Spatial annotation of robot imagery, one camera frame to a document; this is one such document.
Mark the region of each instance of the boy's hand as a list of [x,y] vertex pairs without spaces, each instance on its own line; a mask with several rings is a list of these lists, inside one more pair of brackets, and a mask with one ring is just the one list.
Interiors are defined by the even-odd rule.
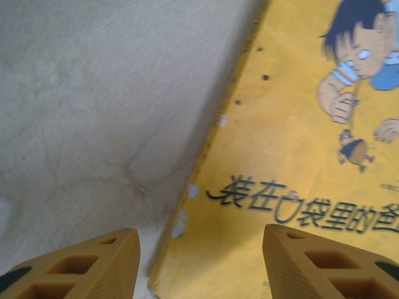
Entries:
[[330,107],[332,121],[336,123],[348,123],[352,117],[353,108],[358,103],[352,92],[345,92],[337,96]]
[[373,135],[376,141],[391,143],[399,135],[399,119],[384,120],[377,126]]

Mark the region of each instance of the rectangular hole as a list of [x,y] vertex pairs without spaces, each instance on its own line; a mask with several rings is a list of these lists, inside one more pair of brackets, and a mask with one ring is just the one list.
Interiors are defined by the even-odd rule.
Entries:
[[349,299],[396,299],[383,285],[372,279],[330,279],[332,285]]
[[103,242],[100,242],[100,244],[113,244],[116,240],[117,240],[117,238],[112,238],[112,239],[108,239]]
[[71,283],[35,283],[16,299],[63,299],[73,287]]
[[317,268],[322,269],[358,269],[359,266],[352,262],[346,255],[334,251],[307,251],[309,260]]
[[56,263],[47,273],[85,274],[99,257],[96,255],[75,255]]
[[290,239],[304,239],[305,238],[305,237],[302,237],[300,235],[293,234],[292,232],[287,232],[286,235]]

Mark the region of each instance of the cartoon boy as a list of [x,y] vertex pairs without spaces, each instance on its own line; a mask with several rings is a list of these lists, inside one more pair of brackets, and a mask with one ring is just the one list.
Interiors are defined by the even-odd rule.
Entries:
[[367,144],[363,139],[354,139],[350,130],[344,130],[339,136],[339,143],[342,145],[339,151],[339,163],[344,163],[348,159],[352,164],[358,165],[359,170],[363,173],[366,166],[363,165],[363,160],[369,160],[370,163],[374,162],[375,157],[367,154]]
[[[399,0],[343,0],[322,37],[326,56],[337,66],[321,81],[317,97],[333,121],[346,124],[358,102],[343,92],[345,87],[363,79],[375,90],[399,87]],[[399,88],[395,92],[399,107]],[[386,141],[381,130],[390,132],[392,141],[399,135],[399,119],[383,121],[375,130],[376,140]]]

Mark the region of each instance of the yellow book cover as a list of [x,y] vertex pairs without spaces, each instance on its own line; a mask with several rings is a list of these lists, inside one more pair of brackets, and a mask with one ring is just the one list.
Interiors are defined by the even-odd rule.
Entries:
[[264,226],[399,262],[399,0],[264,1],[149,281],[271,298]]

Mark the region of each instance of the beige wall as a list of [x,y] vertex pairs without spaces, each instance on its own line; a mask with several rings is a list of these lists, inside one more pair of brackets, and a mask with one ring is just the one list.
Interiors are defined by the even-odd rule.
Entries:
[[5,0],[0,274],[139,228],[137,298],[256,0]]

